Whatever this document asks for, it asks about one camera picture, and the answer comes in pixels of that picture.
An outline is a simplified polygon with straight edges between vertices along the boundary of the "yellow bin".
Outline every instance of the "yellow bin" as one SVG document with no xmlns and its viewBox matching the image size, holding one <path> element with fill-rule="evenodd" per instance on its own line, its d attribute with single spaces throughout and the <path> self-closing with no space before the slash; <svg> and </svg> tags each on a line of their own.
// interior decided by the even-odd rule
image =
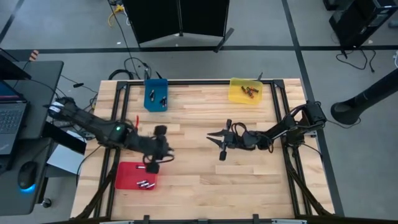
<svg viewBox="0 0 398 224">
<path fill-rule="evenodd" d="M 256 93 L 255 91 L 252 91 L 251 93 L 253 94 L 253 98 L 251 98 L 247 91 L 246 93 L 243 91 L 242 86 L 245 90 L 249 87 L 255 88 L 259 92 Z M 256 105 L 262 100 L 262 83 L 242 78 L 232 78 L 231 81 L 229 81 L 228 99 L 236 103 Z"/>
</svg>

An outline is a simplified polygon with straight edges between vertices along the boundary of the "concrete floor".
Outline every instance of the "concrete floor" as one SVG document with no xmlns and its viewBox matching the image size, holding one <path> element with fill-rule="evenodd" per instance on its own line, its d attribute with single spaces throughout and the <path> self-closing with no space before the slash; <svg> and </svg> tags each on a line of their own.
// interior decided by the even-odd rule
<svg viewBox="0 0 398 224">
<path fill-rule="evenodd" d="M 224 50 L 203 52 L 139 52 L 139 57 L 165 78 L 303 78 L 294 47 L 336 46 L 328 23 L 332 12 L 322 0 L 287 0 L 300 46 L 294 46 L 285 16 L 285 0 L 231 0 L 228 27 L 235 29 L 228 46 L 287 46 L 285 50 Z M 0 2 L 0 30 L 8 22 L 18 0 Z M 128 53 L 57 54 L 62 49 L 124 48 L 117 26 L 107 25 L 110 8 L 106 0 L 24 0 L 0 47 L 18 49 L 58 49 L 54 54 L 40 54 L 38 60 L 62 60 L 62 74 L 97 90 L 101 80 L 115 69 L 123 68 Z M 125 16 L 119 15 L 127 42 L 137 47 Z M 398 13 L 392 19 L 398 19 Z M 143 47 L 216 45 L 219 37 L 167 37 L 143 44 Z M 398 29 L 384 24 L 371 38 L 373 46 L 398 46 Z M 330 106 L 363 91 L 395 68 L 395 50 L 377 50 L 370 69 L 357 70 L 336 61 L 337 51 L 302 51 L 310 85 L 316 100 L 322 102 L 331 119 Z M 359 52 L 349 62 L 362 66 Z M 85 89 L 73 89 L 61 78 L 59 86 L 68 96 L 86 106 L 93 96 Z M 335 174 L 341 204 L 347 217 L 398 220 L 396 213 L 398 160 L 394 136 L 398 95 L 379 103 L 362 115 L 362 123 L 351 129 L 334 124 L 325 127 L 325 138 Z M 0 223 L 45 223 L 66 220 L 75 194 L 73 177 L 52 179 L 46 195 L 56 203 L 50 209 L 36 207 L 26 216 L 0 217 Z"/>
</svg>

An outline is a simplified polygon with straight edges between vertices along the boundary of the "black partition panel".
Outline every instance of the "black partition panel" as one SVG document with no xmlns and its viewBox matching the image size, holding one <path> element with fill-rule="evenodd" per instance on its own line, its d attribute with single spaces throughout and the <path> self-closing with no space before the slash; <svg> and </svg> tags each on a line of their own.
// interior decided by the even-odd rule
<svg viewBox="0 0 398 224">
<path fill-rule="evenodd" d="M 180 32 L 176 0 L 123 0 L 137 42 Z"/>
<path fill-rule="evenodd" d="M 180 0 L 182 31 L 223 37 L 229 0 Z"/>
</svg>

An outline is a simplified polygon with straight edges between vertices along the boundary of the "wooden tabletop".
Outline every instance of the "wooden tabletop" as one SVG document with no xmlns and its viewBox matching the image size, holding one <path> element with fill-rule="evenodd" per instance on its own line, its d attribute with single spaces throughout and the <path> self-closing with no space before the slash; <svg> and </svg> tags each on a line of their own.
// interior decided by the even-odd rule
<svg viewBox="0 0 398 224">
<path fill-rule="evenodd" d="M 290 109 L 305 103 L 299 79 L 285 79 Z M 102 81 L 95 115 L 110 119 L 116 81 Z M 161 164 L 157 188 L 153 191 L 115 191 L 112 220 L 242 219 L 293 218 L 289 185 L 280 140 L 274 153 L 228 149 L 225 161 L 219 161 L 218 146 L 206 134 L 220 131 L 226 120 L 243 122 L 250 130 L 267 130 L 276 124 L 271 89 L 264 85 L 258 105 L 232 103 L 228 85 L 169 86 L 168 110 L 149 113 L 144 107 L 144 87 L 130 90 L 127 119 L 139 115 L 140 135 L 152 135 L 154 126 L 167 125 L 167 139 L 175 149 L 175 160 Z M 306 143 L 317 149 L 316 140 Z M 97 148 L 96 141 L 87 145 L 86 155 Z M 318 201 L 333 212 L 329 188 L 320 156 L 300 147 L 308 188 Z M 71 217 L 78 215 L 98 188 L 104 149 L 99 149 L 82 165 Z M 120 161 L 140 162 L 142 154 L 123 150 Z M 300 189 L 296 186 L 300 211 L 304 211 Z M 104 194 L 101 214 L 105 214 L 108 192 Z"/>
</svg>

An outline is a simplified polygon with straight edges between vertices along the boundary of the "computer mouse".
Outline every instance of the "computer mouse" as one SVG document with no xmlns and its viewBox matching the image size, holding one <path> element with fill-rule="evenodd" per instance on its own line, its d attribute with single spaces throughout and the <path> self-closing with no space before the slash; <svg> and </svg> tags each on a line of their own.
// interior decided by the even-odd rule
<svg viewBox="0 0 398 224">
<path fill-rule="evenodd" d="M 18 186 L 22 190 L 28 189 L 35 184 L 37 163 L 29 161 L 21 166 L 18 173 Z"/>
</svg>

